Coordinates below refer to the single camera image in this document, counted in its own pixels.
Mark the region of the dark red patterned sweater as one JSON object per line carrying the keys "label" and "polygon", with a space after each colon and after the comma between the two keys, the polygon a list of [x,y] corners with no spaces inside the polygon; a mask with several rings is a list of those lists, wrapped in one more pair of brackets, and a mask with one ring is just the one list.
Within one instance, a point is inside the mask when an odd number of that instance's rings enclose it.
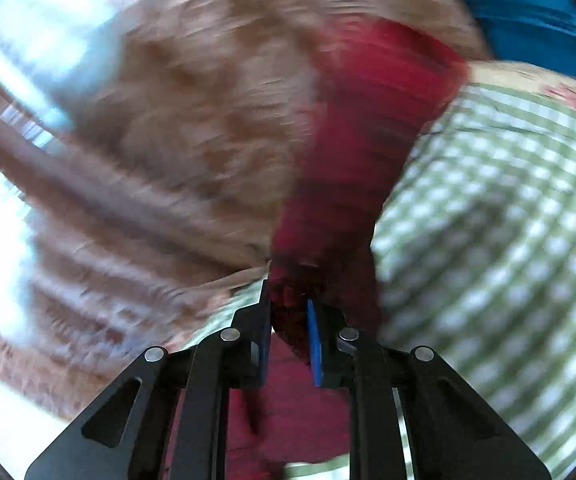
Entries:
{"label": "dark red patterned sweater", "polygon": [[382,322],[370,250],[414,144],[466,81],[447,44],[385,18],[335,28],[320,108],[271,241],[257,333],[231,326],[193,351],[166,458],[173,479],[278,479],[350,444],[350,389],[320,389],[314,337]]}

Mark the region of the green white checkered bedsheet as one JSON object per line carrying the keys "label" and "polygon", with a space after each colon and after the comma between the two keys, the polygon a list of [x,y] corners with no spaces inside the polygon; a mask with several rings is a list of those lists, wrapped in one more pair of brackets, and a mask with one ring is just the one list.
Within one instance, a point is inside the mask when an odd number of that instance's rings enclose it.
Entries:
{"label": "green white checkered bedsheet", "polygon": [[556,479],[576,468],[576,111],[468,84],[371,240],[381,340],[437,350]]}

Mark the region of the brown floral curtain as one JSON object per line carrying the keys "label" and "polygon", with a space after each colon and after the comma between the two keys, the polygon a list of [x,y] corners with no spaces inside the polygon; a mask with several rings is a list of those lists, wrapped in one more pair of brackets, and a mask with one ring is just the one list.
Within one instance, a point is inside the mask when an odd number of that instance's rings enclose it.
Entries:
{"label": "brown floral curtain", "polygon": [[326,30],[465,0],[0,0],[0,379],[74,417],[265,272]]}

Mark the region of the floral patterned mattress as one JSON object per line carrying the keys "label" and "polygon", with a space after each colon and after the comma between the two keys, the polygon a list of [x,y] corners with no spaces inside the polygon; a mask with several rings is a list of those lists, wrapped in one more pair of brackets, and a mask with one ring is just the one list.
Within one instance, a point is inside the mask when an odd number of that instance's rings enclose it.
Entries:
{"label": "floral patterned mattress", "polygon": [[468,67],[472,82],[531,93],[576,111],[576,78],[520,62],[476,61]]}

